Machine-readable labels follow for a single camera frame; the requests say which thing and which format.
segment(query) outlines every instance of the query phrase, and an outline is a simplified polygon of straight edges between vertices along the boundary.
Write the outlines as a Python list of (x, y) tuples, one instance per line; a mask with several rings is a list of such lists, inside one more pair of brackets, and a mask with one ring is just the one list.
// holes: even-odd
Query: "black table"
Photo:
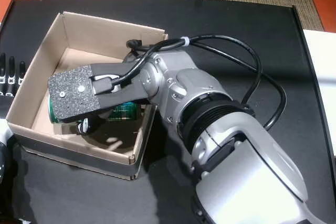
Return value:
[[(63, 10), (164, 28), (171, 38), (204, 33), (248, 42), (266, 73), (285, 88), (286, 110), (270, 130), (306, 181), (311, 211), (336, 221), (334, 167), (320, 93), (294, 8), (213, 0), (21, 0), (14, 1), (0, 34), (0, 51), (30, 61), (58, 12)], [(249, 60), (242, 49), (212, 42)], [(253, 75), (218, 56), (187, 48), (196, 65), (241, 99)], [(278, 94), (262, 81), (250, 105), (264, 123)], [(2, 112), (8, 109), (2, 100)], [(128, 182), (74, 168), (14, 148), (18, 174), (13, 211), (34, 223), (193, 223), (189, 155), (166, 137), (157, 117), (139, 179)]]

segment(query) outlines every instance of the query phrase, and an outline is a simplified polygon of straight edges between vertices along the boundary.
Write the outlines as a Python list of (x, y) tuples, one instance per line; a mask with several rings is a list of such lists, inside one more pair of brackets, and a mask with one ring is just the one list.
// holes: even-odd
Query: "cable tie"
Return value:
[(187, 47), (190, 44), (190, 39), (187, 36), (181, 37), (181, 39), (184, 39), (184, 45), (182, 47)]

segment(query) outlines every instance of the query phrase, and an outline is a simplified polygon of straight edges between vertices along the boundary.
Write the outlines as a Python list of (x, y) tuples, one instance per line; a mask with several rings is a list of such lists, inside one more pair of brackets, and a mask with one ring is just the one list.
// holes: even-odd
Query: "black cable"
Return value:
[(241, 103), (242, 104), (246, 104), (248, 102), (248, 100), (250, 99), (251, 95), (253, 94), (253, 92), (257, 89), (260, 80), (261, 80), (261, 74), (263, 73), (263, 67), (261, 66), (261, 61), (259, 56), (257, 55), (257, 53), (252, 49), (252, 47), (250, 47), (248, 44), (244, 43), (243, 41), (230, 37), (230, 36), (226, 36), (226, 35), (216, 35), (216, 34), (209, 34), (209, 35), (199, 35), (199, 36), (195, 36), (190, 38), (190, 42), (191, 44), (193, 44), (196, 41), (199, 40), (203, 40), (203, 39), (223, 39), (223, 40), (227, 40), (230, 42), (233, 42), (241, 47), (243, 47), (245, 50), (247, 50), (250, 55), (252, 56), (255, 64), (256, 64), (256, 73), (257, 76), (254, 80), (254, 82), (252, 83), (251, 87), (247, 90), (247, 92), (245, 93)]
[[(248, 64), (248, 63), (246, 63), (246, 62), (244, 62), (240, 59), (237, 59), (237, 58), (233, 57), (232, 55), (227, 54), (223, 51), (220, 51), (216, 48), (208, 46), (204, 43), (192, 42), (191, 45), (193, 45), (195, 47), (205, 49), (205, 50), (210, 51), (210, 52), (214, 52), (218, 55), (221, 55), (221, 56), (225, 57), (228, 60), (231, 60), (231, 61), (239, 64), (240, 66), (243, 66), (243, 67), (247, 68), (250, 71), (257, 72), (257, 69), (255, 67), (251, 66), (250, 64)], [(277, 107), (277, 110), (275, 111), (275, 113), (272, 115), (272, 117), (264, 125), (265, 130), (269, 130), (277, 122), (277, 120), (280, 118), (280, 116), (282, 115), (282, 113), (283, 113), (283, 111), (286, 107), (287, 98), (286, 98), (286, 93), (285, 93), (285, 90), (283, 89), (283, 87), (280, 84), (278, 84), (271, 76), (269, 76), (268, 74), (262, 73), (262, 77), (264, 77), (269, 83), (271, 83), (277, 89), (277, 91), (280, 94), (280, 103)]]
[(139, 60), (136, 62), (136, 64), (129, 70), (126, 74), (123, 76), (120, 76), (119, 78), (111, 80), (112, 86), (116, 86), (118, 84), (121, 84), (122, 82), (131, 79), (134, 75), (138, 73), (138, 70), (140, 70), (140, 67), (144, 62), (147, 60), (147, 58), (154, 52), (158, 51), (161, 48), (164, 48), (165, 46), (169, 46), (172, 50), (177, 47), (181, 47), (184, 45), (184, 39), (167, 39), (160, 41), (156, 43), (154, 46), (151, 46), (145, 54), (139, 58)]
[[(208, 46), (206, 44), (197, 42), (199, 40), (203, 40), (203, 39), (223, 39), (223, 40), (228, 40), (231, 41), (235, 44), (238, 44), (239, 46), (243, 47), (244, 49), (246, 49), (253, 57), (253, 60), (256, 64), (256, 67), (251, 66), (250, 64), (239, 60), (225, 52), (222, 52), (216, 48), (213, 48), (211, 46)], [(172, 50), (175, 48), (178, 48), (180, 46), (183, 46), (185, 44), (185, 40), (184, 39), (169, 39), (169, 40), (164, 40), (161, 41), (153, 46), (142, 46), (141, 44), (137, 44), (136, 42), (134, 42), (134, 40), (128, 41), (127, 42), (127, 46), (130, 47), (133, 50), (137, 50), (137, 51), (144, 51), (144, 55), (139, 59), (139, 61), (133, 66), (133, 68), (127, 72), (125, 75), (117, 78), (117, 79), (113, 79), (112, 80), (112, 85), (117, 85), (122, 83), (125, 80), (128, 80), (130, 78), (132, 78), (137, 71), (140, 69), (140, 67), (142, 66), (142, 64), (145, 62), (145, 60), (155, 51), (166, 51), (166, 50)], [(285, 109), (286, 106), (286, 93), (284, 91), (284, 89), (282, 88), (282, 86), (280, 86), (272, 77), (270, 77), (267, 74), (263, 74), (263, 69), (261, 66), (261, 61), (260, 58), (258, 57), (258, 55), (256, 54), (256, 52), (252, 49), (252, 47), (250, 47), (249, 45), (247, 45), (246, 43), (233, 38), (233, 37), (229, 37), (229, 36), (225, 36), (225, 35), (200, 35), (200, 36), (195, 36), (190, 38), (190, 44), (196, 47), (200, 47), (203, 48), (205, 50), (217, 53), (255, 73), (257, 73), (256, 79), (255, 81), (252, 83), (251, 87), (249, 88), (249, 90), (246, 92), (246, 94), (243, 97), (242, 103), (246, 104), (248, 99), (250, 98), (250, 96), (252, 95), (252, 93), (256, 90), (256, 88), (258, 87), (259, 83), (260, 83), (260, 79), (261, 76), (263, 76), (267, 81), (269, 81), (279, 92), (280, 94), (280, 103), (278, 105), (278, 108), (276, 110), (276, 112), (273, 114), (273, 116), (270, 118), (270, 120), (264, 125), (264, 128), (266, 130), (269, 130), (275, 123), (276, 121), (279, 119), (279, 117), (281, 116), (281, 114), (283, 113), (283, 110)]]

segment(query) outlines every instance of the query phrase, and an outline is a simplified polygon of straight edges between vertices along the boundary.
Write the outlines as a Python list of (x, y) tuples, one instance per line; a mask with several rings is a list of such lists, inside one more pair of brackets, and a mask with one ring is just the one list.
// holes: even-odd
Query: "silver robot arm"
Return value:
[[(201, 222), (323, 223), (308, 210), (306, 185), (290, 157), (253, 111), (234, 101), (185, 51), (152, 53), (126, 86), (114, 90), (111, 79), (133, 66), (92, 64), (52, 76), (48, 85), (55, 116), (70, 122), (148, 99), (159, 108), (170, 137), (182, 140), (192, 156), (195, 213)], [(95, 78), (107, 74), (113, 78)]]
[(186, 52), (153, 54), (140, 79), (170, 136), (185, 143), (198, 168), (231, 146), (217, 165), (198, 171), (196, 214), (200, 219), (225, 224), (323, 223), (307, 208), (306, 185), (295, 163)]

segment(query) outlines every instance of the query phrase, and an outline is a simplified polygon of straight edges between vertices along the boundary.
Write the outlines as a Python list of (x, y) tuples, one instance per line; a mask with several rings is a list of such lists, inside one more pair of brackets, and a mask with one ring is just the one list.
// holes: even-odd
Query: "cardboard box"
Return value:
[(139, 120), (110, 122), (90, 136), (77, 135), (68, 125), (50, 123), (48, 78), (57, 71), (91, 63), (121, 62), (130, 51), (125, 45), (129, 39), (154, 44), (166, 38), (161, 29), (58, 14), (8, 112), (10, 129), (28, 152), (103, 174), (136, 178), (155, 107), (147, 105)]

